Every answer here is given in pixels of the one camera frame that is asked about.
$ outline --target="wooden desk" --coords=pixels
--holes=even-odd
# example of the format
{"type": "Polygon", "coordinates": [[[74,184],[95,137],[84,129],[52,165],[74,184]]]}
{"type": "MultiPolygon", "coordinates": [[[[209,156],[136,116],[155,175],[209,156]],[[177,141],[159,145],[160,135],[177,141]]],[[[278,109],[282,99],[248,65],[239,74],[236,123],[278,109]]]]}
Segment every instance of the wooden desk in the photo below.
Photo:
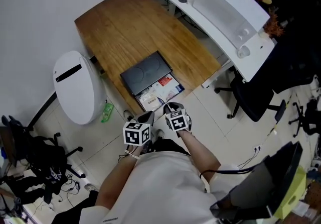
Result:
{"type": "Polygon", "coordinates": [[[186,93],[220,68],[197,38],[154,0],[105,0],[75,20],[84,43],[132,110],[120,74],[159,50],[186,93]]]}

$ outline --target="white desk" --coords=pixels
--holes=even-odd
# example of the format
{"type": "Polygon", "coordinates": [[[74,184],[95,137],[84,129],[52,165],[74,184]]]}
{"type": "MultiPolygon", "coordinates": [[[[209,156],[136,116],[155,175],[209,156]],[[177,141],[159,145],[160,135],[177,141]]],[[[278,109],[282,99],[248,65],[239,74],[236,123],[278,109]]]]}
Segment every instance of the white desk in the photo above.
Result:
{"type": "Polygon", "coordinates": [[[235,66],[245,81],[249,82],[255,73],[262,66],[266,58],[274,48],[274,43],[271,39],[264,40],[259,35],[255,35],[245,45],[250,48],[251,54],[243,59],[240,59],[234,45],[219,31],[207,18],[198,12],[193,6],[194,0],[188,0],[183,4],[179,0],[169,0],[176,7],[180,8],[187,16],[189,16],[204,32],[221,48],[223,53],[230,59],[222,68],[214,73],[202,86],[207,87],[212,83],[217,76],[231,66],[235,66]]]}

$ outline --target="white box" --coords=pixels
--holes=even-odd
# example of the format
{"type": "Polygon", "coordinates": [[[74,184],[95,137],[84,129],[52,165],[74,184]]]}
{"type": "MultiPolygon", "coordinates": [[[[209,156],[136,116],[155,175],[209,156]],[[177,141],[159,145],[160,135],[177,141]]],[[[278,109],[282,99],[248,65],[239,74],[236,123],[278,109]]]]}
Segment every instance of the white box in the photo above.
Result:
{"type": "Polygon", "coordinates": [[[122,132],[127,145],[142,146],[150,140],[150,124],[126,122],[122,132]]]}
{"type": "Polygon", "coordinates": [[[255,0],[195,0],[193,7],[236,48],[258,33],[270,18],[255,0]]]}

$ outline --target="black stripe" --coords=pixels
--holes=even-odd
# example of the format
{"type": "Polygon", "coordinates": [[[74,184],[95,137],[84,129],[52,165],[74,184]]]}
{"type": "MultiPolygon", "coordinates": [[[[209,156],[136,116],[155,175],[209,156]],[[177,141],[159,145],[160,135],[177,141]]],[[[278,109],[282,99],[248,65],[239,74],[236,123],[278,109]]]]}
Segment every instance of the black stripe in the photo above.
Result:
{"type": "Polygon", "coordinates": [[[70,77],[71,75],[75,74],[80,69],[81,69],[81,64],[78,64],[75,67],[71,68],[70,70],[67,70],[65,73],[61,74],[59,77],[57,77],[56,81],[57,82],[63,81],[67,77],[70,77]]]}

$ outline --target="wristband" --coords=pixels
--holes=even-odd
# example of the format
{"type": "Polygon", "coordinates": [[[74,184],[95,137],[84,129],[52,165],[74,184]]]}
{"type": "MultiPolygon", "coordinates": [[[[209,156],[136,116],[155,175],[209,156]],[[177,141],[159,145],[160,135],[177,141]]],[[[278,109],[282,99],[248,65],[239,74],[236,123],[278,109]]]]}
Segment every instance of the wristband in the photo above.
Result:
{"type": "Polygon", "coordinates": [[[125,153],[126,153],[127,155],[130,155],[131,157],[133,157],[133,158],[137,159],[137,160],[139,160],[139,159],[140,159],[140,157],[139,157],[139,156],[134,155],[134,154],[131,154],[131,152],[130,152],[130,151],[128,151],[128,150],[125,150],[125,153]]]}

